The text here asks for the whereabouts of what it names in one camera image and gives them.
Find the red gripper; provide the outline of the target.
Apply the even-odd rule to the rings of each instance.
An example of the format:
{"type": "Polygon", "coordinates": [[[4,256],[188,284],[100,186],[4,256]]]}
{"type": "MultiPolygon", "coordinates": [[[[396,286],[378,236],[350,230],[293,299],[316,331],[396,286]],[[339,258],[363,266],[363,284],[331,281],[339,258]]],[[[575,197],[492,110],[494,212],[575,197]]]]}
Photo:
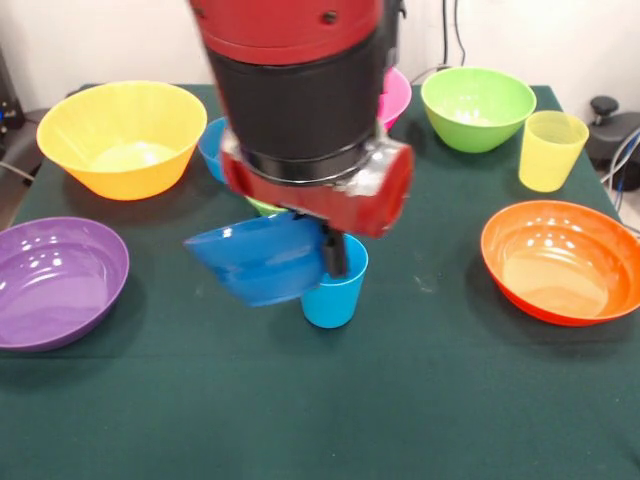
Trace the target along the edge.
{"type": "Polygon", "coordinates": [[[379,238],[402,214],[414,171],[414,152],[382,133],[365,148],[364,164],[341,179],[319,184],[278,184],[241,157],[231,129],[223,133],[221,163],[234,192],[319,218],[326,273],[344,278],[348,260],[344,233],[379,238]]]}

